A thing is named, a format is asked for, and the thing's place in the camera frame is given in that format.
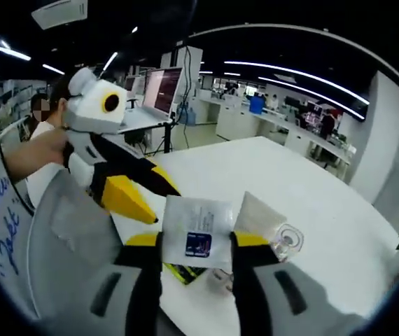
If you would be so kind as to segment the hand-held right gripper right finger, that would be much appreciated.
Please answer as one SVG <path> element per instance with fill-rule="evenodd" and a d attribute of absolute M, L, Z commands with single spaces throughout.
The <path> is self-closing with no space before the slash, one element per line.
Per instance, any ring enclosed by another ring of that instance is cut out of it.
<path fill-rule="evenodd" d="M 261 236 L 231 232 L 241 335 L 332 335 L 333 307 L 313 279 L 280 263 Z"/>

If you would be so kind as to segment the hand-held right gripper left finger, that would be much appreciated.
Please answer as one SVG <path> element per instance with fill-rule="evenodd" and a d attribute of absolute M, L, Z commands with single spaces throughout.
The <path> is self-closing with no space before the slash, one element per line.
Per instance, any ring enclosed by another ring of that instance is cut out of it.
<path fill-rule="evenodd" d="M 122 246 L 95 293 L 90 313 L 117 328 L 110 335 L 156 335 L 162 295 L 161 232 L 138 234 Z"/>

